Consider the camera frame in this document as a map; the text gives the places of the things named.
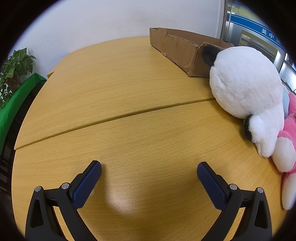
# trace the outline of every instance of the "black ear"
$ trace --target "black ear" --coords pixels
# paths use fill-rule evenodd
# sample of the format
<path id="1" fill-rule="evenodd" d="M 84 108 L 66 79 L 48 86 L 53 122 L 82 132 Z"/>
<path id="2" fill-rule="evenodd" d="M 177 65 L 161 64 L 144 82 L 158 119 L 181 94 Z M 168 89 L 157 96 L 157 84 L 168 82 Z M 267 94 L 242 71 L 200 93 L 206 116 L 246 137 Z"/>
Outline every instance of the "black ear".
<path id="1" fill-rule="evenodd" d="M 206 63 L 206 65 L 210 67 L 214 66 L 214 62 L 216 60 L 217 54 L 220 51 L 221 50 L 218 49 L 217 47 L 214 47 L 212 45 L 206 45 L 202 51 L 202 59 Z"/>
<path id="2" fill-rule="evenodd" d="M 250 119 L 252 118 L 253 115 L 248 115 L 244 119 L 244 133 L 249 141 L 252 142 L 252 133 L 250 132 L 249 126 L 250 126 Z"/>

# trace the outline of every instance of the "panda plush toy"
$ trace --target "panda plush toy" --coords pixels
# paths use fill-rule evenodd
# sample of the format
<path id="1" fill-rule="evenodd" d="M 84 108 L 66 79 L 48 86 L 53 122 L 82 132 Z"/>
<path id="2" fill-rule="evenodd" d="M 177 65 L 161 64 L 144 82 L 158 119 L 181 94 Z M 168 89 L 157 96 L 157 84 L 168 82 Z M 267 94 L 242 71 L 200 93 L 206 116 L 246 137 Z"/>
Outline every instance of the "panda plush toy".
<path id="1" fill-rule="evenodd" d="M 202 57 L 211 67 L 216 101 L 229 114 L 244 119 L 247 138 L 260 156 L 270 157 L 284 127 L 283 87 L 276 67 L 261 52 L 245 46 L 220 50 L 206 45 Z"/>

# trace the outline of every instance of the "wall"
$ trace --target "wall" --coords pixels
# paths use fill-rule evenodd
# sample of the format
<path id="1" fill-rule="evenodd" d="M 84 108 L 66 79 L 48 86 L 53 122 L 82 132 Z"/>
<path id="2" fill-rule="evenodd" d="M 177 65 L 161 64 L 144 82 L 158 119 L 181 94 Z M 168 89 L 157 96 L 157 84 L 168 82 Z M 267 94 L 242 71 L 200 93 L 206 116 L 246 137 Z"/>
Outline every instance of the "wall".
<path id="1" fill-rule="evenodd" d="M 36 19 L 13 49 L 27 47 L 37 58 L 34 72 L 46 77 L 68 53 L 113 39 L 148 36 L 150 27 L 220 38 L 223 13 L 223 0 L 63 0 Z"/>

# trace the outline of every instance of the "green plant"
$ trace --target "green plant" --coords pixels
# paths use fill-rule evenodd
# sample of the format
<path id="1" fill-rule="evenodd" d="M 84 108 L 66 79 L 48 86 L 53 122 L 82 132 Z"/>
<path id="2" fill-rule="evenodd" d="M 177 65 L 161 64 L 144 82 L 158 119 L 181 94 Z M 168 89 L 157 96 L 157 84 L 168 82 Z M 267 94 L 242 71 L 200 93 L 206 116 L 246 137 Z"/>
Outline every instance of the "green plant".
<path id="1" fill-rule="evenodd" d="M 33 71 L 33 55 L 27 55 L 27 48 L 14 51 L 4 62 L 0 70 L 0 108 L 11 98 L 11 95 L 20 87 L 20 77 L 28 71 Z"/>

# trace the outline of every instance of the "flower pot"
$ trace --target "flower pot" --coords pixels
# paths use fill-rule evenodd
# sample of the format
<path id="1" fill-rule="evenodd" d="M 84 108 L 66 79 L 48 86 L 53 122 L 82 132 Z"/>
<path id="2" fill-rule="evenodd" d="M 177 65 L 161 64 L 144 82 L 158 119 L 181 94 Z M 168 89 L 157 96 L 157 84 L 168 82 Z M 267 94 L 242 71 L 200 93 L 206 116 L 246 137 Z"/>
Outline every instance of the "flower pot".
<path id="1" fill-rule="evenodd" d="M 6 81 L 8 86 L 11 88 L 12 92 L 14 93 L 22 84 L 21 81 L 17 78 L 16 75 L 13 75 L 11 78 L 8 78 Z"/>

